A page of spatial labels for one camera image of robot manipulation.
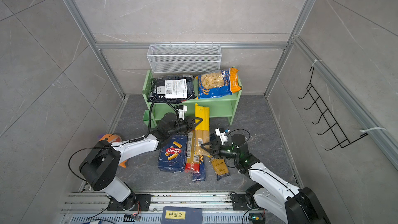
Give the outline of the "yellow spaghetti packet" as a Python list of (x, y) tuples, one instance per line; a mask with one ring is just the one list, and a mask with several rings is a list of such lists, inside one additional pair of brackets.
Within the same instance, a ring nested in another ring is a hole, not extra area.
[(195, 154), (210, 157), (200, 146), (210, 141), (210, 108), (195, 105), (195, 117), (203, 118), (195, 129)]

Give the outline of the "black pasta bag white label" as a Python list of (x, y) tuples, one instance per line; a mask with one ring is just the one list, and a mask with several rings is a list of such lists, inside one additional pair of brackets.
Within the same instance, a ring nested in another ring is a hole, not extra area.
[(168, 75), (152, 79), (147, 102), (163, 99), (171, 104), (179, 104), (195, 98), (192, 75)]

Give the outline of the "blue orange shell pasta bag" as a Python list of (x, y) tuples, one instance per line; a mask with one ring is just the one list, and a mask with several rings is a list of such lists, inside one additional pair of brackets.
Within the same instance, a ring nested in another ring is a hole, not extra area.
[(221, 69), (198, 76), (198, 98), (212, 99), (241, 91), (236, 68)]

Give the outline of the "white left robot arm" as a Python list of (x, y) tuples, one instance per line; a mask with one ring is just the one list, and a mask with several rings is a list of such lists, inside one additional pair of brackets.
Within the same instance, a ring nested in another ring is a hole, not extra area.
[(89, 148), (79, 172), (93, 190), (103, 191), (119, 203), (134, 199), (134, 192), (116, 176), (119, 164), (142, 153), (161, 149), (172, 136), (188, 134), (202, 121), (200, 117), (186, 116), (182, 119), (177, 114), (167, 113), (148, 135), (138, 141), (110, 143), (107, 139), (100, 140)]

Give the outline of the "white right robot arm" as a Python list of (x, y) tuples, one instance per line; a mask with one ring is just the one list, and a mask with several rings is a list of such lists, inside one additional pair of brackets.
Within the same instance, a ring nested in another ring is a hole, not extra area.
[(200, 148), (214, 158), (234, 160), (238, 172), (256, 182), (246, 190), (252, 208), (268, 210), (286, 224), (329, 224), (330, 220), (316, 194), (308, 187), (299, 188), (273, 173), (248, 149), (245, 136), (234, 134), (231, 146), (215, 134)]

